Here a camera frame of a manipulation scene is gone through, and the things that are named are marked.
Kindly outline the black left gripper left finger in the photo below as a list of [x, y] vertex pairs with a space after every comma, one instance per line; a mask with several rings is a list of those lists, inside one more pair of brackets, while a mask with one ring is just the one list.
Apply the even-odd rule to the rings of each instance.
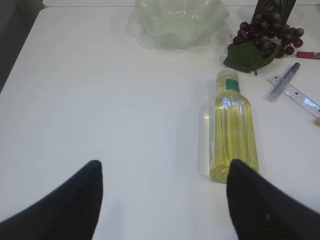
[[92, 160], [50, 194], [0, 223], [2, 240], [91, 240], [103, 199], [102, 164]]

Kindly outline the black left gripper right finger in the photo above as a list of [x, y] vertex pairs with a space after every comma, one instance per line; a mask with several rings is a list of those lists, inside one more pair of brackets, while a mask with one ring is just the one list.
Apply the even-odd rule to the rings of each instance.
[[240, 240], [318, 240], [320, 215], [234, 159], [226, 182], [229, 215]]

